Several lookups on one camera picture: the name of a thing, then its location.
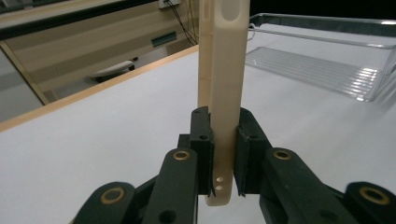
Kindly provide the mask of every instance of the white wall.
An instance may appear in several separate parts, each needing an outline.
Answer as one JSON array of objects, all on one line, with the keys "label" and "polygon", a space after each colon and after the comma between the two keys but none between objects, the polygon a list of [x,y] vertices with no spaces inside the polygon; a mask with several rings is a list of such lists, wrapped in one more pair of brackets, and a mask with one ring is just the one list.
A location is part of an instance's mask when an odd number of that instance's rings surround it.
[{"label": "white wall", "polygon": [[0,122],[42,106],[19,72],[0,50]]}]

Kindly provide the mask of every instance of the wooden table edge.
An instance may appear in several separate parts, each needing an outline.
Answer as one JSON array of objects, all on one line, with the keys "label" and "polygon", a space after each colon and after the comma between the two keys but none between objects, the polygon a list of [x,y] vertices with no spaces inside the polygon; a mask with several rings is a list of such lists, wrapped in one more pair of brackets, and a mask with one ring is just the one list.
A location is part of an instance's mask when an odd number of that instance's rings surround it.
[{"label": "wooden table edge", "polygon": [[107,88],[113,87],[113,86],[115,86],[115,85],[117,85],[117,84],[119,84],[119,83],[121,83],[121,82],[123,82],[125,80],[128,80],[128,79],[133,78],[133,77],[137,77],[137,76],[139,76],[141,74],[146,73],[147,71],[153,70],[153,69],[155,69],[155,68],[157,68],[159,66],[162,66],[164,64],[170,63],[170,62],[172,62],[174,60],[177,60],[179,58],[182,58],[184,56],[192,54],[192,53],[194,53],[196,51],[198,51],[198,46],[194,46],[194,47],[191,47],[191,48],[188,48],[188,49],[184,49],[184,50],[182,50],[182,51],[180,51],[178,53],[175,53],[175,54],[167,56],[167,57],[165,57],[163,59],[160,59],[159,61],[156,61],[154,63],[150,63],[148,65],[145,65],[145,66],[142,66],[140,68],[137,68],[134,71],[128,72],[128,73],[126,73],[126,74],[124,74],[122,76],[112,78],[109,81],[106,81],[106,82],[103,82],[103,83],[99,83],[99,84],[97,84],[97,85],[95,85],[93,87],[90,87],[90,88],[88,88],[88,89],[86,89],[84,91],[80,91],[80,92],[75,93],[73,95],[67,96],[67,97],[65,97],[65,98],[63,98],[63,99],[61,99],[59,101],[56,101],[54,103],[51,103],[49,105],[44,105],[44,106],[42,106],[42,107],[40,107],[38,109],[32,110],[32,111],[27,112],[27,113],[22,114],[22,115],[19,115],[16,118],[6,120],[6,121],[0,123],[0,132],[6,131],[6,130],[11,129],[13,127],[16,127],[16,126],[18,126],[20,124],[23,124],[24,122],[27,122],[29,120],[36,119],[38,117],[46,115],[46,114],[48,114],[50,112],[53,112],[53,111],[55,111],[57,109],[60,109],[60,108],[64,107],[64,106],[71,105],[74,102],[82,100],[82,99],[84,99],[86,97],[89,97],[89,96],[91,96],[93,94],[96,94],[99,91],[103,91],[103,90],[105,90]]}]

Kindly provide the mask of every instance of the transparent plastic tray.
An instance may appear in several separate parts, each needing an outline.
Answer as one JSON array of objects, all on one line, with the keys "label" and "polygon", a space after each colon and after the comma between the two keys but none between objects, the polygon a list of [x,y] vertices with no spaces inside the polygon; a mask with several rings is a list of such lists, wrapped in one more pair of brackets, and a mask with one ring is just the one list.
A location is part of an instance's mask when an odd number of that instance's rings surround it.
[{"label": "transparent plastic tray", "polygon": [[259,14],[246,64],[373,101],[396,70],[396,21]]}]

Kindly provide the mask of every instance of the screw hole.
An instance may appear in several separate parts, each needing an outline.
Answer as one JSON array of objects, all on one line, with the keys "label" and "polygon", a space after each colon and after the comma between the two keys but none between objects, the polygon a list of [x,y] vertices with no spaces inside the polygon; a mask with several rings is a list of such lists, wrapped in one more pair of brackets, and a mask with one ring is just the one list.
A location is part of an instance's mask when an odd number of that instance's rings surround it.
[{"label": "screw hole", "polygon": [[106,190],[100,197],[102,204],[113,204],[118,203],[124,197],[125,191],[118,187]]},{"label": "screw hole", "polygon": [[372,203],[386,205],[389,203],[389,197],[379,189],[370,187],[361,187],[359,189],[361,196]]},{"label": "screw hole", "polygon": [[177,151],[173,155],[175,160],[184,161],[190,157],[190,153],[187,151]]},{"label": "screw hole", "polygon": [[291,155],[287,151],[275,151],[274,156],[282,161],[288,161],[291,159]]},{"label": "screw hole", "polygon": [[176,220],[176,213],[174,211],[163,211],[160,214],[161,223],[172,223]]}]

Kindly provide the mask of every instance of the white table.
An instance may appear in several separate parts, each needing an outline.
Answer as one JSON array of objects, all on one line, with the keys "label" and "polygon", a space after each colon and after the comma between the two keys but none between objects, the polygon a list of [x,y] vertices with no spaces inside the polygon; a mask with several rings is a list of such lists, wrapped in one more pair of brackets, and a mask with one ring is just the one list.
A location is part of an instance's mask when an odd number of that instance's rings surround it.
[{"label": "white table", "polygon": [[[190,129],[196,50],[0,124],[1,222],[68,223],[98,187],[157,175]],[[242,107],[274,147],[294,150],[327,185],[345,191],[364,180],[396,193],[395,99],[363,103],[247,66]],[[259,197],[235,192],[222,207],[200,196],[198,222],[263,223]]]}]

